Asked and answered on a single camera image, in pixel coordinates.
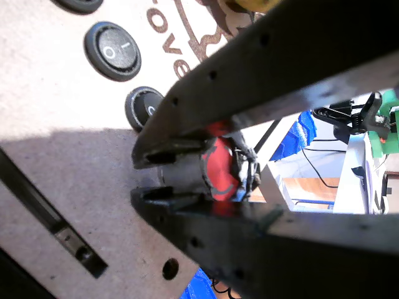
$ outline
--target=wooden panel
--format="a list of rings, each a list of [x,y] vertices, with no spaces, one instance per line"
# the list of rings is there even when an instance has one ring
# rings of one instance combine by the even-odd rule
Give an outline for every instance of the wooden panel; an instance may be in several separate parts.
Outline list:
[[[255,202],[266,202],[264,200],[264,197],[262,195],[261,190],[259,190],[259,188],[256,188],[255,190],[253,190],[252,194],[251,194],[251,198],[249,201],[255,201]]]
[[[323,178],[323,180],[329,186],[338,186],[339,184],[339,178]],[[291,199],[335,201],[337,195],[337,188],[324,186],[319,178],[285,178],[284,183]],[[325,204],[309,204],[309,207],[318,209],[328,208]]]
[[[216,289],[219,292],[223,292],[224,290],[227,290],[227,288],[228,288],[228,286],[225,285],[223,282],[219,282],[215,287],[216,287]],[[214,291],[214,293],[215,293],[217,299],[229,299],[229,295],[228,295],[227,292],[220,294],[220,293],[217,293],[217,292]],[[240,298],[241,297],[234,290],[231,290],[231,296],[233,298]]]

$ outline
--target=blue fabric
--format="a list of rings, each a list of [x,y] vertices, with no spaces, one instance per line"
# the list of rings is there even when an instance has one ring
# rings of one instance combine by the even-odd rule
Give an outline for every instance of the blue fabric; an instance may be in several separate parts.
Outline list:
[[[280,160],[298,153],[302,148],[310,145],[310,142],[315,137],[316,127],[312,113],[310,111],[302,112],[274,152],[270,161]]]
[[[180,299],[216,299],[211,284],[202,269],[198,269]]]

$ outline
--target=green object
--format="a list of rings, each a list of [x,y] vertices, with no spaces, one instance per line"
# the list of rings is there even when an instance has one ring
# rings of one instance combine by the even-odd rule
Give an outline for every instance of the green object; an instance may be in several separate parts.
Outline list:
[[[393,107],[399,106],[399,100],[393,90],[388,90],[382,95],[382,105],[378,111],[379,115],[390,117]],[[395,118],[399,120],[399,110],[395,111]],[[399,153],[399,137],[398,133],[389,133],[388,139],[382,143],[379,135],[375,131],[368,132],[368,138],[372,144],[373,158],[382,158],[385,154]]]

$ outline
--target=hole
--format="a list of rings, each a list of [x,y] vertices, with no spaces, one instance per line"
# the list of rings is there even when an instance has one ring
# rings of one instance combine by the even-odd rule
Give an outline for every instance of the hole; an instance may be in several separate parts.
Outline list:
[[[88,250],[86,247],[84,247],[84,246],[82,246],[81,248],[79,248],[79,249],[76,251],[76,254],[75,254],[75,257],[76,257],[79,261],[81,261],[81,262],[83,262],[84,260],[87,260],[90,256],[91,256],[91,253],[90,253],[89,250]]]
[[[165,217],[163,217],[163,216],[158,216],[158,219],[157,219],[157,220],[158,220],[158,222],[161,223],[161,224],[162,224],[162,223],[165,223]]]
[[[172,187],[161,187],[161,188],[156,188],[153,190],[149,191],[144,191],[142,194],[142,198],[144,200],[149,200],[149,199],[163,199],[163,198],[170,198],[173,196],[173,188]]]
[[[200,246],[200,242],[198,241],[198,239],[197,239],[196,237],[192,237],[192,238],[191,238],[190,244],[191,244],[193,247],[198,247],[198,246]]]
[[[238,279],[244,279],[244,271],[242,271],[241,269],[237,269],[234,271],[234,275],[238,278]]]
[[[177,272],[179,272],[179,263],[177,259],[168,259],[162,268],[163,278],[172,280],[176,277]]]
[[[209,79],[214,80],[216,79],[216,76],[218,75],[218,73],[216,73],[216,71],[212,71],[209,73]]]
[[[148,162],[152,164],[168,164],[176,162],[176,155],[172,153],[149,154]]]
[[[269,44],[269,34],[262,34],[261,37],[259,38],[259,43],[261,44],[262,47],[265,47]]]

